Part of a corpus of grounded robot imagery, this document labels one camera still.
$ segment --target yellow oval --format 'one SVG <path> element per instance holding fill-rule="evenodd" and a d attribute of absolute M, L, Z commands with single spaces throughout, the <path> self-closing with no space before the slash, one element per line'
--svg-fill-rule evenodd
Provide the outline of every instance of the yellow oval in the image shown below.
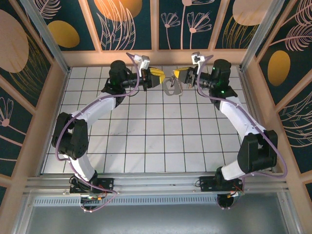
<path fill-rule="evenodd" d="M 281 85 L 290 70 L 291 59 L 289 55 L 282 50 L 276 51 L 272 54 L 268 65 L 269 82 L 274 86 Z"/>
<path fill-rule="evenodd" d="M 69 23 L 56 20 L 48 24 L 56 43 L 65 48 L 73 48 L 80 42 L 79 34 Z"/>
<path fill-rule="evenodd" d="M 271 2 L 272 0 L 235 0 L 233 18 L 241 25 L 258 25 L 262 22 Z"/>
<path fill-rule="evenodd" d="M 0 10 L 0 67 L 7 72 L 23 70 L 28 61 L 27 34 L 10 14 Z"/>
<path fill-rule="evenodd" d="M 136 17 L 142 9 L 142 0 L 94 0 L 98 10 L 108 19 L 113 21 L 125 21 L 123 11 L 119 2 L 122 4 L 124 10 L 128 9 L 132 17 Z"/>

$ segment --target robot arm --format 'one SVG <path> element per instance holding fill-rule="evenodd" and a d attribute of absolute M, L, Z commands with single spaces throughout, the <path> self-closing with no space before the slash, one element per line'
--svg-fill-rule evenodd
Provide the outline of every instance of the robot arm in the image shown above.
<path fill-rule="evenodd" d="M 175 78 L 182 83 L 188 84 L 190 87 L 197 84 L 197 79 L 199 79 L 200 88 L 209 89 L 211 97 L 222 98 L 236 103 L 235 106 L 226 101 L 211 99 L 215 107 L 230 120 L 242 140 L 237 160 L 217 169 L 216 177 L 221 180 L 219 183 L 222 183 L 222 180 L 232 180 L 254 171 L 275 166 L 277 155 L 257 131 L 254 123 L 275 146 L 277 146 L 277 134 L 274 131 L 267 131 L 246 110 L 248 117 L 237 108 L 239 105 L 243 109 L 236 92 L 229 86 L 231 64 L 224 59 L 217 59 L 214 62 L 211 74 L 201 73 L 200 77 L 198 77 L 198 71 L 205 61 L 205 57 L 197 52 L 192 54 L 192 61 L 197 66 L 195 68 L 186 67 L 175 70 Z"/>
<path fill-rule="evenodd" d="M 149 58 L 146 56 L 135 55 L 135 60 L 139 62 L 139 85 L 143 86 L 144 91 L 148 88 L 160 85 L 164 79 L 164 73 L 156 68 L 149 67 Z M 63 154 L 65 158 L 69 159 L 77 171 L 79 176 L 94 185 L 98 185 L 97 172 L 94 170 L 87 157 L 88 149 L 88 129 L 101 116 L 111 112 L 118 107 L 125 97 L 113 97 L 112 95 L 122 95 L 126 93 L 125 88 L 135 87 L 137 83 L 137 74 L 133 74 L 123 61 L 116 60 L 111 64 L 109 71 L 109 79 L 105 87 L 101 90 L 100 95 L 91 103 L 87 111 L 78 116 L 77 119 L 71 123 L 65 131 L 58 152 Z M 60 133 L 68 121 L 81 112 L 82 109 L 67 114 L 61 113 L 58 116 L 55 130 L 52 137 L 52 145 L 56 146 Z"/>

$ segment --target white tiled floor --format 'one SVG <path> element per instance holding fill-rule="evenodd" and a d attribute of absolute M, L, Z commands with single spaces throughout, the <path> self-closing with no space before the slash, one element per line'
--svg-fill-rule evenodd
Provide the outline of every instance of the white tiled floor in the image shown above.
<path fill-rule="evenodd" d="M 177 67 L 159 68 L 169 77 Z M 109 67 L 73 68 L 61 112 L 71 113 L 95 99 L 108 72 Z M 230 85 L 247 109 L 235 66 Z M 89 134 L 87 154 L 98 173 L 213 172 L 234 161 L 240 147 L 235 128 L 208 98 L 195 88 L 185 88 L 181 97 L 166 96 L 161 85 L 126 97 Z M 50 147 L 42 172 L 71 170 L 65 162 L 56 161 Z"/>

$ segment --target flower illustration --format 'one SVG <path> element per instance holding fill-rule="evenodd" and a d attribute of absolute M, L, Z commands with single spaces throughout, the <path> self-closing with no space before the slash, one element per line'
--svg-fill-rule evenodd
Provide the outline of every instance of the flower illustration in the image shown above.
<path fill-rule="evenodd" d="M 7 127 L 10 124 L 10 118 L 13 111 L 13 101 L 8 98 L 5 103 L 3 97 L 0 97 L 0 126 Z"/>
<path fill-rule="evenodd" d="M 215 0 L 182 0 L 183 6 L 183 13 L 182 13 L 182 24 L 181 24 L 181 49 L 183 49 L 183 25 L 184 25 L 184 15 L 185 15 L 185 8 L 187 6 L 191 5 L 204 5 L 204 4 L 209 4 L 213 3 Z"/>
<path fill-rule="evenodd" d="M 194 12 L 187 14 L 187 24 L 190 28 L 191 38 L 190 38 L 190 49 L 192 48 L 192 36 L 193 33 L 199 33 L 199 32 L 205 32 L 211 30 L 211 24 L 210 18 L 209 18 L 210 12 L 204 14 L 204 13 L 198 13 L 196 17 L 194 18 Z"/>
<path fill-rule="evenodd" d="M 12 116 L 13 106 L 14 106 L 14 102 L 11 99 L 8 98 L 7 101 L 5 102 L 4 98 L 0 97 L 0 127 L 9 127 L 18 133 L 26 135 L 26 133 L 23 133 L 22 131 L 20 131 L 20 130 L 18 130 L 18 129 L 16 129 L 10 125 L 10 118 Z M 16 141 L 11 140 L 11 139 L 9 139 L 5 136 L 2 136 L 2 135 L 0 135 L 0 138 L 8 141 L 10 143 L 13 143 L 15 145 L 18 145 L 18 146 L 23 145 L 21 143 L 18 143 Z"/>
<path fill-rule="evenodd" d="M 176 15 L 176 13 L 169 13 L 168 15 L 166 13 L 162 13 L 161 20 L 166 27 L 167 42 L 168 42 L 169 50 L 171 50 L 170 43 L 169 43 L 169 36 L 168 36 L 168 28 L 179 26 L 181 22 L 179 21 L 179 18 Z"/>

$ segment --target orange circle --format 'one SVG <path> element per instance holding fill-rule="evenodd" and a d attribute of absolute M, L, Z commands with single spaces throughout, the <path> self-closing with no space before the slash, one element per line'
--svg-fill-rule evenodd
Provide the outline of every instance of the orange circle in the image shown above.
<path fill-rule="evenodd" d="M 133 18 L 142 9 L 142 0 L 94 0 L 94 3 L 106 18 L 113 21 L 127 20 L 126 16 L 124 16 L 124 14 L 127 14 L 126 9 L 130 11 Z"/>

